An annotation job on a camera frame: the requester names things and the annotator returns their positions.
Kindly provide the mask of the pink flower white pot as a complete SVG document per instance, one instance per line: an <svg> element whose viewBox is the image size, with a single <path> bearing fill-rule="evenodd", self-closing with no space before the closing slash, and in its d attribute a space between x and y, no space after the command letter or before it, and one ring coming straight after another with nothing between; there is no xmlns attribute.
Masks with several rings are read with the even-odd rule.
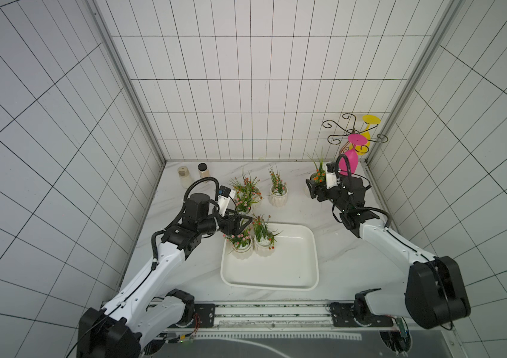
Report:
<svg viewBox="0 0 507 358"><path fill-rule="evenodd" d="M238 260L245 260L253 253L253 234L250 228L246 228L241 234L224 235L230 245L230 253Z"/></svg>

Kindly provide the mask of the red flower white pot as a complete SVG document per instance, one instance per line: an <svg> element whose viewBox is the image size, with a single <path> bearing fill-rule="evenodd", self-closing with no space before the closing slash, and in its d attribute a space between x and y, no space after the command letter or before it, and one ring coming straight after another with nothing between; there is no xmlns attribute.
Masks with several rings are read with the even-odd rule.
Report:
<svg viewBox="0 0 507 358"><path fill-rule="evenodd" d="M275 250L276 239L281 232L271 230L269 221L263 215L255 216L252 225L255 252L261 257L272 255Z"/></svg>

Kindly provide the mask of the white rectangular storage tray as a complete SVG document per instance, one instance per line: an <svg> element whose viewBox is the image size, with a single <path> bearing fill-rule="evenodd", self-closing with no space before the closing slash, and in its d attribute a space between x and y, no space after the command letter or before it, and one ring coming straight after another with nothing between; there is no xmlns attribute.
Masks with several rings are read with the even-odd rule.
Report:
<svg viewBox="0 0 507 358"><path fill-rule="evenodd" d="M313 232L303 225L272 223L277 242L273 249L252 244L235 250L224 243L221 279L228 286L310 291L319 283L318 256Z"/></svg>

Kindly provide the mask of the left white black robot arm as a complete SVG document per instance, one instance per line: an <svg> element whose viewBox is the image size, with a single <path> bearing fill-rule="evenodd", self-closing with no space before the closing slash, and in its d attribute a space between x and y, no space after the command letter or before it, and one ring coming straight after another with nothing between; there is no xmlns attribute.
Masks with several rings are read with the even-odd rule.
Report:
<svg viewBox="0 0 507 358"><path fill-rule="evenodd" d="M181 266L202 239L222 232L239 237L252 217L229 209L235 190L216 178L201 178L183 196L180 212L152 234L152 257L119 293L100 309L80 318L77 357L139 357L156 337L172 325L187 326L195 316L195 298L172 289L153 304L168 276Z"/></svg>

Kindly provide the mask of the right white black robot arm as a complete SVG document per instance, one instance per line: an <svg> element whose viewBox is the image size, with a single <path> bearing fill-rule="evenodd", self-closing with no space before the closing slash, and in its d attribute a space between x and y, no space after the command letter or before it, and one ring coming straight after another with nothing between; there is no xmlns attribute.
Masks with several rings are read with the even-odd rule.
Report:
<svg viewBox="0 0 507 358"><path fill-rule="evenodd" d="M315 167L316 173L306 179L310 197L331 203L338 223L374 246L401 272L399 280L356 293L353 317L359 325L367 327L373 318L387 316L410 318L425 329L451 330L456 320L471 314L459 264L411 243L391 228L391 214L368 207L365 193L370 187L353 175L347 155Z"/></svg>

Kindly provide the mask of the yellow wine glass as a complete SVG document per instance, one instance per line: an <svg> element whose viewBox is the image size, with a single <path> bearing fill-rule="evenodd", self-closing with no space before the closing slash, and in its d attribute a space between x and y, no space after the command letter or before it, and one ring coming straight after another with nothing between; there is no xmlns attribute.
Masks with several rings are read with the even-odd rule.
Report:
<svg viewBox="0 0 507 358"><path fill-rule="evenodd" d="M362 117L363 122L366 124L366 127L364 130L360 131L359 133L365 137L366 141L363 142L361 145L357 145L355 147L356 153L359 156L363 156L369 151L369 144L371 143L371 130L376 128L380 122L381 119L377 116L367 114Z"/></svg>

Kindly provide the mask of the black metal glass rack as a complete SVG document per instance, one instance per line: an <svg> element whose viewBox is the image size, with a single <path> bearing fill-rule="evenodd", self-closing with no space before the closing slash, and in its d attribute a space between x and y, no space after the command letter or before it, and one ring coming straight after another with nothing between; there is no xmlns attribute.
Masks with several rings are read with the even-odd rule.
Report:
<svg viewBox="0 0 507 358"><path fill-rule="evenodd" d="M335 133L328 134L326 137L326 141L331 145L340 145L343 140L347 140L347 137L350 134L359 134L360 131L364 130L364 127L361 127L358 124L359 118L354 113L342 113L340 119L335 121L333 119L325 119L321 126L324 129L334 129ZM371 130L372 131L380 127L380 124ZM375 137L371 135L371 143L387 143L389 141L389 137L385 134L378 133Z"/></svg>

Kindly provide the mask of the black lid spice jar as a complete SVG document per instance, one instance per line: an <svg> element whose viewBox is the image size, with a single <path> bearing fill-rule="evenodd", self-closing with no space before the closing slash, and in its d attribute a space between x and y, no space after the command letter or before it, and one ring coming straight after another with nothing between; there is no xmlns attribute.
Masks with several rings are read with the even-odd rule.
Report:
<svg viewBox="0 0 507 358"><path fill-rule="evenodd" d="M208 178L211 176L209 167L206 163L198 164L198 171L200 178Z"/></svg>

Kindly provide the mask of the pink wine glass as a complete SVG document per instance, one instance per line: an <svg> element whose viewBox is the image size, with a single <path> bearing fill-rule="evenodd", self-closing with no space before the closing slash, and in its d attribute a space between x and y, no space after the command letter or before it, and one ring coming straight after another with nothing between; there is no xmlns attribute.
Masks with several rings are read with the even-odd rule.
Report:
<svg viewBox="0 0 507 358"><path fill-rule="evenodd" d="M344 149L341 153L348 159L341 159L338 168L341 174L347 175L349 172L355 173L356 168L359 165L359 154L357 147L364 149L368 144L368 138L362 134L350 134L347 137L347 143L350 145L348 149Z"/></svg>

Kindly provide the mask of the white spice jar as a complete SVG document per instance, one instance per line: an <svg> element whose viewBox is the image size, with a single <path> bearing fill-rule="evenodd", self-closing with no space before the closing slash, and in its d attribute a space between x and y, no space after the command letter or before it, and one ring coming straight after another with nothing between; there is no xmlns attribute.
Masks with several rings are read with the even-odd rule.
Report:
<svg viewBox="0 0 507 358"><path fill-rule="evenodd" d="M182 187L185 189L188 189L195 182L187 166L178 167L177 174L179 176Z"/></svg>

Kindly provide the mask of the aluminium mounting rail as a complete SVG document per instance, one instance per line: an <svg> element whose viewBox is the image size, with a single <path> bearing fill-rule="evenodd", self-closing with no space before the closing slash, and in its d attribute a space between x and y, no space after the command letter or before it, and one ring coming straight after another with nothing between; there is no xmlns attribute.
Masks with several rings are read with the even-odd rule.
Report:
<svg viewBox="0 0 507 358"><path fill-rule="evenodd" d="M141 319L128 319L132 331L153 340L160 334L180 331L311 331L374 329L395 331L420 330L412 319L369 316L357 319L353 301L236 301L218 304L201 303L186 315L175 298L153 300Z"/></svg>

